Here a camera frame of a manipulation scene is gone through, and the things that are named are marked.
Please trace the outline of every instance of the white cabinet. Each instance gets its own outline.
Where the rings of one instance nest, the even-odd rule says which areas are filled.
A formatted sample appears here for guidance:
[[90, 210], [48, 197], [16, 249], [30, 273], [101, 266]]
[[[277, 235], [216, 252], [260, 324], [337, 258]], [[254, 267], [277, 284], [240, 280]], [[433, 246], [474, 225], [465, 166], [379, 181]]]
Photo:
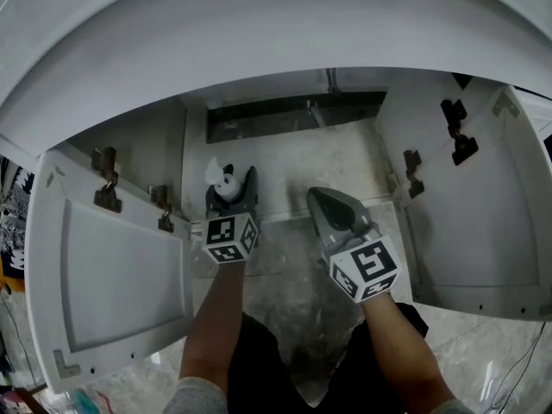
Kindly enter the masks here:
[[54, 392], [84, 384], [185, 336], [191, 306], [191, 225], [125, 181], [120, 213], [93, 203], [107, 181], [90, 160], [45, 152], [28, 212], [28, 314]]
[[[191, 223], [174, 213], [173, 233], [159, 230], [162, 211], [146, 189], [169, 184], [172, 205], [201, 219], [211, 154], [239, 170], [260, 165], [261, 214], [271, 219], [303, 214], [301, 192], [312, 185], [366, 205], [394, 195], [419, 301], [548, 318], [550, 102], [506, 84], [552, 96], [551, 0], [500, 1], [0, 0], [0, 154], [36, 173], [28, 306], [52, 389], [185, 335]], [[388, 90], [378, 116], [383, 147], [360, 122], [333, 135], [204, 142], [205, 105], [323, 91], [327, 67], [347, 68], [344, 89]], [[480, 78], [463, 91], [451, 71]], [[186, 128], [184, 110], [182, 122], [150, 118], [147, 108], [140, 118], [126, 114], [178, 94], [204, 103], [190, 103]], [[511, 104], [494, 113], [504, 94]], [[459, 166], [439, 107], [446, 98], [463, 100], [462, 127], [480, 145]], [[121, 114], [129, 125], [114, 119]], [[86, 156], [55, 149], [65, 141]], [[122, 165], [120, 213], [93, 204], [106, 181], [91, 170], [90, 151], [107, 146]], [[412, 200], [409, 149], [422, 155], [426, 186]]]

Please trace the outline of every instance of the forearm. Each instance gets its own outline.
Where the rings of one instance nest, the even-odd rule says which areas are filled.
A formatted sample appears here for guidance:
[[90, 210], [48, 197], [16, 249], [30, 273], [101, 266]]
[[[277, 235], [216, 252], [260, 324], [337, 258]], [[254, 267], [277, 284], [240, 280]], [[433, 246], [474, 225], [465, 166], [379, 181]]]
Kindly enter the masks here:
[[202, 377], [227, 391], [242, 327], [245, 262], [221, 265], [186, 338], [180, 377]]
[[430, 347], [389, 294], [381, 293], [361, 306], [379, 368], [409, 413], [430, 412], [454, 398]]

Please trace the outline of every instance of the small bottle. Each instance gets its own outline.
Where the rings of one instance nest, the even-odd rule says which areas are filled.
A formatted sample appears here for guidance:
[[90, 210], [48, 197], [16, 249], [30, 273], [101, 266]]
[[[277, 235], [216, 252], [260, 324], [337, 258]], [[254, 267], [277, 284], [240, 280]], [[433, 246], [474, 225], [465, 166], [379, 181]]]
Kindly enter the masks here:
[[231, 173], [224, 173], [218, 165], [216, 156], [210, 159], [205, 171], [205, 182], [215, 186], [215, 192], [227, 203], [231, 203], [239, 194], [242, 186]]

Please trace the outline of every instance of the metal hinge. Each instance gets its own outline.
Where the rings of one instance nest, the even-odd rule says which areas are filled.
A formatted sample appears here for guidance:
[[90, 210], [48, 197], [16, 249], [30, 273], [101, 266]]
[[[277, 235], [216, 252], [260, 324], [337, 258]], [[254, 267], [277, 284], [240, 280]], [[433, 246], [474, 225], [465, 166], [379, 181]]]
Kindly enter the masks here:
[[157, 206], [164, 211], [161, 218], [157, 221], [157, 228], [168, 233], [174, 232], [174, 224], [171, 223], [171, 213], [173, 211], [173, 207], [169, 204], [168, 201], [167, 186], [160, 185], [159, 187], [152, 187], [149, 193], [149, 197], [152, 203], [157, 204]]
[[480, 148], [475, 138], [468, 138], [460, 133], [460, 121], [467, 116], [462, 101], [458, 100], [452, 104], [450, 100], [443, 100], [441, 102], [441, 109], [447, 119], [448, 134], [455, 140], [455, 151], [452, 153], [452, 161], [456, 166], [459, 166]]
[[422, 165], [422, 158], [417, 150], [405, 150], [403, 156], [405, 157], [406, 164], [406, 178], [411, 182], [411, 188], [408, 189], [408, 194], [411, 196], [411, 199], [413, 199], [425, 191], [423, 182], [415, 176], [417, 167]]
[[119, 182], [119, 173], [115, 171], [115, 156], [116, 150], [113, 147], [107, 147], [103, 153], [98, 150], [92, 152], [92, 170], [100, 172], [102, 178], [107, 180], [107, 184], [94, 193], [94, 204], [103, 209], [121, 213], [122, 201], [117, 199], [115, 192]]

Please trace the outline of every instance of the cabinet door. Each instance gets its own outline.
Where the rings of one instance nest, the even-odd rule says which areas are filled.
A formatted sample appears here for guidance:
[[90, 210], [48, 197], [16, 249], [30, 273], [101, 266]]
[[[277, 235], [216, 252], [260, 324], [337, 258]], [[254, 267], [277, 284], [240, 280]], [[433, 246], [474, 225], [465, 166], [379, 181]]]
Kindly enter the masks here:
[[70, 149], [41, 157], [28, 209], [28, 315], [48, 386], [62, 392], [146, 357], [186, 335], [190, 224], [120, 180], [120, 213], [94, 205], [105, 179]]
[[[552, 317], [552, 102], [473, 78], [416, 71], [389, 90], [379, 121], [398, 188], [398, 219], [415, 301], [492, 317]], [[460, 99], [460, 132], [479, 150], [460, 165], [441, 109]], [[417, 150], [411, 198], [405, 150]]]

